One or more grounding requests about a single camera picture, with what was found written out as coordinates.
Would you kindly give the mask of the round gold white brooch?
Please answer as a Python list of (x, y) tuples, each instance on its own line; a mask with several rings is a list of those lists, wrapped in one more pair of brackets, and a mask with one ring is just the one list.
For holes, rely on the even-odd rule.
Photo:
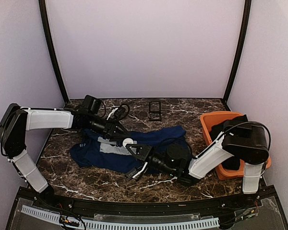
[(125, 138), (122, 142), (123, 147), (126, 148), (128, 144), (134, 144), (134, 140), (132, 138)]

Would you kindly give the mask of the blue printed t-shirt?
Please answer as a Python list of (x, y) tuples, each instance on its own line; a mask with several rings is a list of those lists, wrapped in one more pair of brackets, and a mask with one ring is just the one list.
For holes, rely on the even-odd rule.
[[(147, 133), (132, 131), (131, 139), (136, 144), (158, 147), (157, 153), (162, 153), (171, 143), (181, 144), (188, 149), (186, 133), (182, 126), (173, 126)], [(127, 173), (132, 168), (141, 166), (141, 163), (121, 144), (110, 142), (90, 129), (83, 130), (82, 135), (81, 143), (75, 144), (70, 149), (71, 158), (79, 167), (95, 166)]]

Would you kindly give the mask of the black brooch box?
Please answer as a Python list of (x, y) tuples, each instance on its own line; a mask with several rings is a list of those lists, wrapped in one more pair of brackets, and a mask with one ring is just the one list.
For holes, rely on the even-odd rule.
[(161, 101), (149, 101), (149, 121), (161, 122)]

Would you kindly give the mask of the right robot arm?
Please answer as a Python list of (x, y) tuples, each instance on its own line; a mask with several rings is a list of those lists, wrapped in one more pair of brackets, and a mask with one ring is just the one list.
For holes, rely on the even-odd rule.
[(271, 133), (262, 123), (229, 120), (215, 140), (195, 158), (190, 146), (183, 147), (177, 138), (167, 138), (156, 147), (136, 144), (131, 138), (123, 141), (128, 152), (143, 163), (126, 177), (139, 179), (149, 168), (167, 173), (185, 186), (194, 185), (208, 172), (231, 157), (244, 161), (242, 192), (235, 203), (245, 208), (254, 200), (259, 181), (265, 172), (271, 147)]

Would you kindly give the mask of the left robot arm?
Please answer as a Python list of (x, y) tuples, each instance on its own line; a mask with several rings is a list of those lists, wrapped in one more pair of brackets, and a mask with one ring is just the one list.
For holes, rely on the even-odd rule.
[(40, 129), (91, 129), (109, 141), (122, 142), (130, 133), (120, 123), (121, 106), (107, 118), (97, 115), (102, 100), (86, 95), (75, 109), (30, 108), (16, 103), (8, 106), (0, 121), (0, 152), (13, 164), (23, 179), (40, 194), (39, 201), (48, 209), (58, 205), (53, 188), (29, 156), (25, 144), (28, 131)]

